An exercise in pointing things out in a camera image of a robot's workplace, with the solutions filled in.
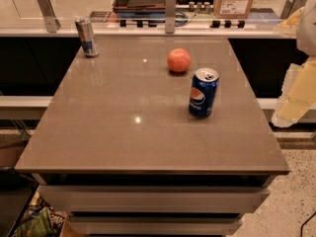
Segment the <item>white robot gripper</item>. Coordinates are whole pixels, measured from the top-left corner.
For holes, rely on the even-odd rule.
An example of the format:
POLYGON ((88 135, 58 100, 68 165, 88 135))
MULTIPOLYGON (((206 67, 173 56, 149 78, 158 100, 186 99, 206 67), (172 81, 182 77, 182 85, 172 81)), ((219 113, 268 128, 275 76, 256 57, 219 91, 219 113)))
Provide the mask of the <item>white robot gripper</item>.
POLYGON ((297 48, 310 56, 302 65, 290 64, 272 115, 274 126, 290 127, 316 104, 316 0, 307 0, 304 9, 279 23, 274 33, 296 37, 297 48))

